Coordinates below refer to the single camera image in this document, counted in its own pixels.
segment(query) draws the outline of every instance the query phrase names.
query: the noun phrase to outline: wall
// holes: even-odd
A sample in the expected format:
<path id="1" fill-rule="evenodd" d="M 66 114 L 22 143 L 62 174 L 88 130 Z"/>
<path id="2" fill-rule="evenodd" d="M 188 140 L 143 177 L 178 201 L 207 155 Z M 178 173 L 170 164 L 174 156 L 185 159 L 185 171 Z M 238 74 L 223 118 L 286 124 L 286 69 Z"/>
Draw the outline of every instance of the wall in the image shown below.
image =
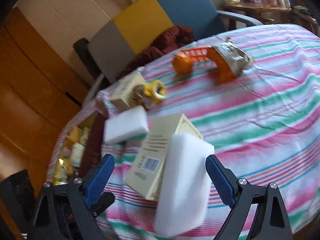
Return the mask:
<path id="1" fill-rule="evenodd" d="M 130 0 L 19 0 L 17 6 L 57 54 L 88 84 L 93 78 L 75 53 L 73 43 L 92 36 Z"/>

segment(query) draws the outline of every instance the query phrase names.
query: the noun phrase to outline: yellow toy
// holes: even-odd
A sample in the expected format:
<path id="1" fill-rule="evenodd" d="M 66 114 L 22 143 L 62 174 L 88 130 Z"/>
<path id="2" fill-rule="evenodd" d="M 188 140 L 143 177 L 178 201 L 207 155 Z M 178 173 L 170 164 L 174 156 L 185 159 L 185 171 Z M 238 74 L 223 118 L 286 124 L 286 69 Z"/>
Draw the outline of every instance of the yellow toy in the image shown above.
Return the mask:
<path id="1" fill-rule="evenodd" d="M 136 105 L 143 105 L 146 109 L 151 109 L 156 104 L 165 100 L 167 89 L 163 83 L 156 79 L 151 83 L 138 85 L 132 90 L 132 99 Z"/>

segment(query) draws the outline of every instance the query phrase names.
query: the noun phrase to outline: orange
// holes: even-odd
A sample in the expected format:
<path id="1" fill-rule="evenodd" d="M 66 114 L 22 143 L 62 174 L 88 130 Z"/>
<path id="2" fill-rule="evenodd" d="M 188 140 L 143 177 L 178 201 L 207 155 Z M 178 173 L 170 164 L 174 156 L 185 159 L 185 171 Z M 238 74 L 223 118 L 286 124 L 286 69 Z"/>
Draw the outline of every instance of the orange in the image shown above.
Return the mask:
<path id="1" fill-rule="evenodd" d="M 193 60 L 191 57 L 184 54 L 174 55 L 172 66 L 174 70 L 180 75 L 190 74 L 192 72 Z"/>

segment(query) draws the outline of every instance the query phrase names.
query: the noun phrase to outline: dark red cloth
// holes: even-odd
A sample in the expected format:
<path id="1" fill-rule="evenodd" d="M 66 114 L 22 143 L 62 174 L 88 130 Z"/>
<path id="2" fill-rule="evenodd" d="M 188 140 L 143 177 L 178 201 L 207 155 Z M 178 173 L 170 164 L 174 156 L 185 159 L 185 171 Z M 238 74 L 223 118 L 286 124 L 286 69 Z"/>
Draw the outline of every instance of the dark red cloth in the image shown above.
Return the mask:
<path id="1" fill-rule="evenodd" d="M 117 80 L 140 66 L 144 66 L 164 54 L 193 42 L 192 29 L 184 26 L 173 26 L 161 33 L 152 44 L 140 52 L 127 67 L 117 76 Z"/>

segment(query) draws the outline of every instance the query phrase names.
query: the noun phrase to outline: white foam block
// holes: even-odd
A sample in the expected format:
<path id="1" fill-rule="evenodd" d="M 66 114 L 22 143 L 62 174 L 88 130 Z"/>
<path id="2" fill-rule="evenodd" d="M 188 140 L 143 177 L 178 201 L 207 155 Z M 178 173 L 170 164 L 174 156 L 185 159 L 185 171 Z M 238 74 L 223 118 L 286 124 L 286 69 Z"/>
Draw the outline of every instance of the white foam block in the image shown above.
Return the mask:
<path id="1" fill-rule="evenodd" d="M 105 121 L 103 141 L 112 145 L 148 132 L 147 113 L 143 106 L 136 106 Z"/>
<path id="2" fill-rule="evenodd" d="M 164 168 L 155 231 L 172 237 L 202 224 L 208 206 L 211 179 L 206 157 L 214 146 L 187 133 L 172 135 Z"/>

